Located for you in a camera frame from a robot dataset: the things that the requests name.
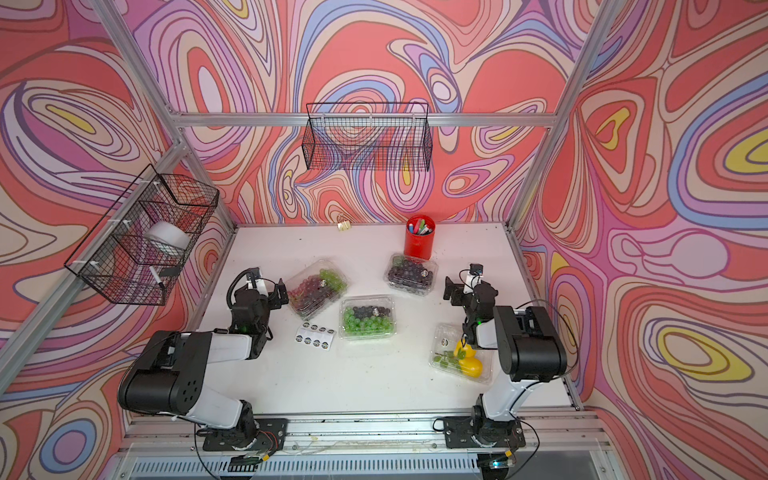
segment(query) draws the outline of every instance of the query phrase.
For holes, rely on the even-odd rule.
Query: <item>white table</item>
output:
[[[388,339],[347,341],[338,336],[330,351],[295,340],[299,317],[289,305],[274,310],[275,339],[260,357],[208,367],[207,386],[244,399],[257,415],[318,412],[430,412],[467,409],[488,386],[429,366],[437,323],[460,324],[464,313],[442,299],[445,276],[458,281],[470,262],[485,266],[483,280],[499,291],[498,305],[530,300],[503,226],[496,223],[440,224],[432,260],[438,266],[434,290],[426,297],[391,290],[383,280],[389,257],[402,252],[402,225],[336,227],[244,227],[237,231],[219,283],[199,330],[227,328],[225,296],[232,279],[258,266],[264,277],[289,279],[320,258],[331,259],[350,281],[347,296],[387,293],[396,303],[397,334]],[[337,329],[339,301],[312,323]],[[494,356],[493,374],[501,372]],[[536,389],[524,407],[570,406],[564,383]]]

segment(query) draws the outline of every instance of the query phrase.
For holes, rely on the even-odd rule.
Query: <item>white tape roll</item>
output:
[[[168,222],[157,222],[144,236],[163,253],[180,257],[190,244],[190,236]]]

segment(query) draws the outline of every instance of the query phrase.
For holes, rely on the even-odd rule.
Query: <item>mounting plate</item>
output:
[[[484,442],[475,435],[472,426],[472,417],[443,417],[445,427],[445,446],[449,449],[476,449],[482,448],[510,448],[513,452],[525,447],[525,436],[520,421],[515,419],[510,422],[499,422],[501,428],[482,429],[486,439],[498,439],[493,442]]]
[[[283,444],[285,444],[286,438],[286,425],[288,425],[288,419],[254,419],[258,425],[259,430],[262,432],[269,432],[277,439],[277,445],[275,445],[275,451],[282,450]],[[209,435],[205,436],[205,442],[203,443],[203,450],[205,452],[234,452],[233,446],[227,442],[227,431],[216,432],[213,431]],[[256,437],[256,441],[248,449],[250,451],[264,450],[272,445],[272,436],[260,433]]]

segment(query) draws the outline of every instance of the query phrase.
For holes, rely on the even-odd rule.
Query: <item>plastic container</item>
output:
[[[416,235],[408,230],[408,225],[419,225],[424,220],[426,226],[431,230],[426,235]],[[429,260],[432,258],[432,243],[435,241],[435,221],[426,215],[415,215],[409,218],[406,223],[406,246],[402,252],[409,257],[423,258]]]
[[[288,303],[307,320],[342,296],[348,285],[339,267],[330,260],[318,260],[288,279]]]
[[[353,296],[341,302],[339,336],[342,338],[384,338],[394,335],[395,331],[395,302],[391,296]]]
[[[384,281],[390,287],[416,295],[432,291],[437,278],[437,263],[395,253],[389,258]]]
[[[439,323],[435,329],[435,341],[432,342],[432,351],[429,354],[429,365],[460,376],[473,382],[489,384],[493,378],[493,356],[496,350],[475,350],[474,355],[465,354],[464,359],[454,356],[456,343],[462,339],[461,325],[452,323]],[[482,371],[478,376],[469,375],[469,372],[477,372],[477,362],[482,365]]]

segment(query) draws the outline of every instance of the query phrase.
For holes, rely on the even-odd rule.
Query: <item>yellow pepper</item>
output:
[[[458,343],[456,343],[456,348],[453,349],[453,356],[456,357],[459,360],[462,359],[471,359],[473,356],[475,356],[475,349],[472,348],[471,345],[468,343],[465,343],[462,345],[462,341],[459,340]]]
[[[458,366],[461,367],[462,373],[467,376],[478,378],[482,375],[482,362],[475,357],[469,357],[458,361]]]

